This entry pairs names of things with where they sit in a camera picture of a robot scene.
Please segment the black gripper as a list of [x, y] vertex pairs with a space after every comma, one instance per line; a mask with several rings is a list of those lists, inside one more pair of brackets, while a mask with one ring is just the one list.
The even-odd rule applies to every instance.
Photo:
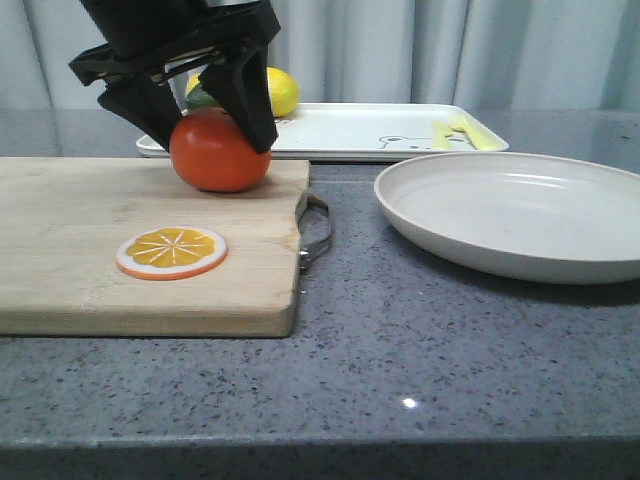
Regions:
[[[210, 6], [205, 1], [84, 1], [106, 43], [76, 56], [69, 67], [88, 86], [98, 79], [143, 73], [164, 77], [165, 66], [208, 65], [202, 88], [231, 115], [257, 153], [277, 139], [267, 79], [267, 46], [280, 31], [269, 1]], [[108, 83], [98, 97], [169, 150], [181, 110], [168, 84], [147, 76]]]

